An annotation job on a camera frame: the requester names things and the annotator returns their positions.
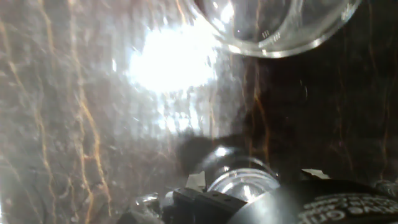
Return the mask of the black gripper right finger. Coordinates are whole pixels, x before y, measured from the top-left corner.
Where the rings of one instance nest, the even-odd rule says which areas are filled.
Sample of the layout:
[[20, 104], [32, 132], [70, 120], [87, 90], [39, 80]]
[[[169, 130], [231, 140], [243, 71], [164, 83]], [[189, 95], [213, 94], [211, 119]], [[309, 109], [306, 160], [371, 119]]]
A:
[[301, 180], [327, 180], [327, 179], [330, 179], [330, 176], [327, 174], [324, 174], [322, 170], [302, 169], [300, 179]]

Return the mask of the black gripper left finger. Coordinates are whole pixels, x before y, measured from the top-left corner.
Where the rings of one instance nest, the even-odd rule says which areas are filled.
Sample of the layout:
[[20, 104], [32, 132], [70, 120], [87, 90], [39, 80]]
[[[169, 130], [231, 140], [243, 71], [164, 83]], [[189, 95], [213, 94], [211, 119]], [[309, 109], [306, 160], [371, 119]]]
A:
[[205, 173], [190, 175], [187, 186], [163, 197], [151, 193], [135, 198], [117, 224], [226, 224], [247, 202], [205, 189]]

